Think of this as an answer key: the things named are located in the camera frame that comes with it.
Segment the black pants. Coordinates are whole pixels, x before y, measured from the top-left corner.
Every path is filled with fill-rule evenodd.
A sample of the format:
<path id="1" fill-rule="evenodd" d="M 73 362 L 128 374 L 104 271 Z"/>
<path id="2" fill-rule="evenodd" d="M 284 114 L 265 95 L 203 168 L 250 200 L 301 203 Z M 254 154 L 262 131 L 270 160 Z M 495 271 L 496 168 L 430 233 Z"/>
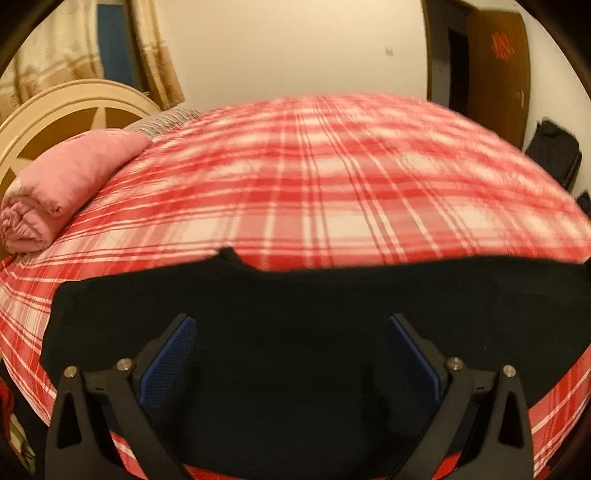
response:
<path id="1" fill-rule="evenodd" d="M 435 410 L 402 314 L 446 356 L 511 364 L 540 401 L 590 343 L 590 267 L 512 257 L 266 272 L 231 249 L 192 263 L 61 284 L 40 363 L 52 383 L 134 357 L 179 314 L 197 343 L 154 426 L 183 464 L 245 479 L 370 479 L 407 457 Z"/>

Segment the pink folded blanket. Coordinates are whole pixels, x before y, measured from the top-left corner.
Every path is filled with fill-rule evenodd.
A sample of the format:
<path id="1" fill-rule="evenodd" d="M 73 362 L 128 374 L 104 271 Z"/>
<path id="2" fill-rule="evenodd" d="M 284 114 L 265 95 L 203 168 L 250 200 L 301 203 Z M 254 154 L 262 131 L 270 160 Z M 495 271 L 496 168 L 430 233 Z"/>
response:
<path id="1" fill-rule="evenodd" d="M 16 176 L 3 196 L 3 248 L 10 253 L 46 249 L 76 212 L 151 143 L 140 132 L 101 129 L 51 147 Z"/>

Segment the black bag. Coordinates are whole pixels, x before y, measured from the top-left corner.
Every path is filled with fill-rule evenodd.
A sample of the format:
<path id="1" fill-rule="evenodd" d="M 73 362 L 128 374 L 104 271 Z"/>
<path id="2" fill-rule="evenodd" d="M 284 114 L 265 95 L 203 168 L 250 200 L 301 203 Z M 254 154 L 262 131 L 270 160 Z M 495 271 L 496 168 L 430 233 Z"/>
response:
<path id="1" fill-rule="evenodd" d="M 578 140 L 553 121 L 537 123 L 526 155 L 541 166 L 567 192 L 573 191 L 582 163 Z"/>

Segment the red white plaid bedsheet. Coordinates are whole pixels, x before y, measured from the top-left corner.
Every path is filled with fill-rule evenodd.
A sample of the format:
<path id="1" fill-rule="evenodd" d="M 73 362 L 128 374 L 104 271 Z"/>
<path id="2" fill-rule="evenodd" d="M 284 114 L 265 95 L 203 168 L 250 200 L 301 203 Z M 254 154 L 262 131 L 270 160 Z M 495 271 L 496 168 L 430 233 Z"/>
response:
<path id="1" fill-rule="evenodd" d="M 435 104 L 314 96 L 216 109 L 124 166 L 46 250 L 1 264 L 1 353 L 47 421 L 39 357 L 66 280 L 195 260 L 230 245 L 261 269 L 472 255 L 579 262 L 575 199 L 495 134 Z"/>

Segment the cream wooden headboard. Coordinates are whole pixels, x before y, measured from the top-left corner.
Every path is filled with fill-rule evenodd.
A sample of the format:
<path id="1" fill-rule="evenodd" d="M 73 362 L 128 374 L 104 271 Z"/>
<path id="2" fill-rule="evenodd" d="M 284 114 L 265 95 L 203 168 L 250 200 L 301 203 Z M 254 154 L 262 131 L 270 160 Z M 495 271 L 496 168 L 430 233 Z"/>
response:
<path id="1" fill-rule="evenodd" d="M 43 152 L 80 133 L 157 114 L 147 95 L 110 80 L 75 80 L 27 100 L 1 125 L 1 192 Z"/>

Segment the grey striped pillow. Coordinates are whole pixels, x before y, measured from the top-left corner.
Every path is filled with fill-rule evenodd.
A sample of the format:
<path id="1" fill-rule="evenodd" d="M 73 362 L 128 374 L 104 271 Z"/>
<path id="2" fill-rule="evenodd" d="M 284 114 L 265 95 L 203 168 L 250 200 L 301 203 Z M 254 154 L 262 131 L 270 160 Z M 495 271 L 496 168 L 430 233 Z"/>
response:
<path id="1" fill-rule="evenodd" d="M 135 131 L 155 138 L 164 132 L 183 126 L 185 123 L 199 116 L 197 110 L 175 106 L 165 111 L 158 112 L 145 118 L 141 118 L 125 127 L 125 130 Z"/>

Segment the brown wooden door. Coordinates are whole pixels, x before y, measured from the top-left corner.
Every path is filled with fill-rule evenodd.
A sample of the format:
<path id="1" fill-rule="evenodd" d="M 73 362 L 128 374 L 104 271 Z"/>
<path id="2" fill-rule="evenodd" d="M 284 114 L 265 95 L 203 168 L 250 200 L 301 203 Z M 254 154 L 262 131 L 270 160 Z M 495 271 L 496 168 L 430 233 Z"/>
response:
<path id="1" fill-rule="evenodd" d="M 427 98 L 523 147 L 531 68 L 520 13 L 473 1 L 424 1 Z"/>

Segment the beige curtain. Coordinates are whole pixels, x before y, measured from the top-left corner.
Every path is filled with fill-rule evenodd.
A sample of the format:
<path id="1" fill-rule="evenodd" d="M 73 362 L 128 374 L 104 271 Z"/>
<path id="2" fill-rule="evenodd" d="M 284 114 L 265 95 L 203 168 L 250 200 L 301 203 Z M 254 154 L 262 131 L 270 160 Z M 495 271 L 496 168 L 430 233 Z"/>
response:
<path id="1" fill-rule="evenodd" d="M 185 100 L 154 1 L 63 1 L 1 74 L 1 119 L 35 95 L 74 80 L 111 80 L 165 110 Z"/>

